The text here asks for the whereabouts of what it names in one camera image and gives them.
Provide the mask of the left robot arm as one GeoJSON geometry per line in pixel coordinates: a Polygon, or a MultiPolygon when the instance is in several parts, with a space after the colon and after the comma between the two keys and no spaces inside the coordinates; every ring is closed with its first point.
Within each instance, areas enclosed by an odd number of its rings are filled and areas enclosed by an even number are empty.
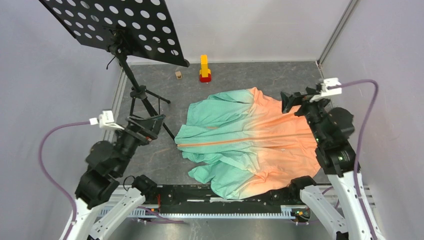
{"type": "Polygon", "coordinates": [[[64,231],[63,240],[90,237],[92,227],[88,221],[92,221],[109,201],[119,186],[117,179],[123,176],[136,149],[157,139],[164,120],[163,114],[150,118],[131,115],[127,118],[127,125],[121,126],[115,122],[110,110],[104,110],[98,117],[89,119],[90,125],[113,130],[117,138],[115,142],[102,140],[91,147],[85,159],[88,168],[76,188],[69,229],[64,231]]]}

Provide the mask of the green and orange jacket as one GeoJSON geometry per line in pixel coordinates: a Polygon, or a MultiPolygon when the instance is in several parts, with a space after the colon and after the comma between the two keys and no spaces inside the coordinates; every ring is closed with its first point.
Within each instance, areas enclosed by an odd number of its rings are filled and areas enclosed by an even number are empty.
{"type": "Polygon", "coordinates": [[[196,163],[189,176],[217,195],[263,194],[320,170],[316,140],[296,110],[282,113],[281,101],[255,87],[212,94],[190,104],[174,141],[196,163]]]}

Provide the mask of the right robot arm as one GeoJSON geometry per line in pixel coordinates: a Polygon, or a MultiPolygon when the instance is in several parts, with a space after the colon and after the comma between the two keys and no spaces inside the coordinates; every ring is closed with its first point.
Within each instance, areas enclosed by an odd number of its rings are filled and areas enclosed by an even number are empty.
{"type": "Polygon", "coordinates": [[[354,116],[346,109],[335,107],[326,111],[329,99],[315,99],[318,92],[280,93],[282,113],[295,106],[297,117],[305,117],[317,147],[316,159],[333,187],[342,214],[324,198],[310,176],[294,178],[289,184],[289,199],[306,204],[334,240],[383,240],[372,208],[365,194],[357,154],[349,143],[355,131],[354,116]]]}

